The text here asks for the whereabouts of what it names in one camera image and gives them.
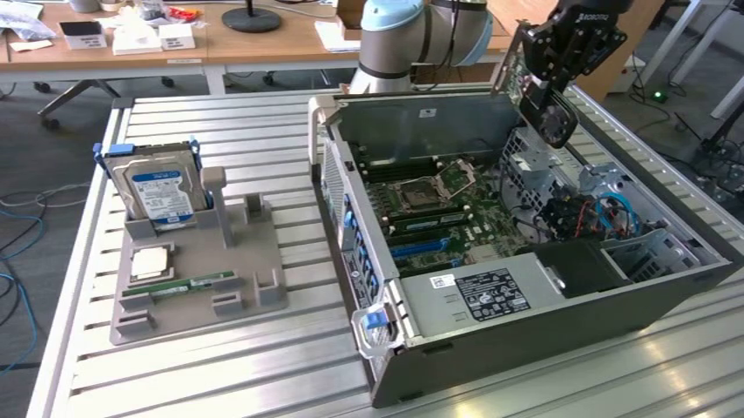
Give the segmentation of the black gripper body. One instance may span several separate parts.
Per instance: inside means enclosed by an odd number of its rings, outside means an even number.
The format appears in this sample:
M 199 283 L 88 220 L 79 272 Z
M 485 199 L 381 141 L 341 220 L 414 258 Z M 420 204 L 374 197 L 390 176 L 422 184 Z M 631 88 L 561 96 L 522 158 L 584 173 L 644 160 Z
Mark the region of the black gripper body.
M 585 34 L 601 30 L 608 35 L 617 29 L 617 20 L 632 7 L 632 0 L 560 0 L 548 16 L 552 37 L 558 48 L 569 47 L 574 30 Z

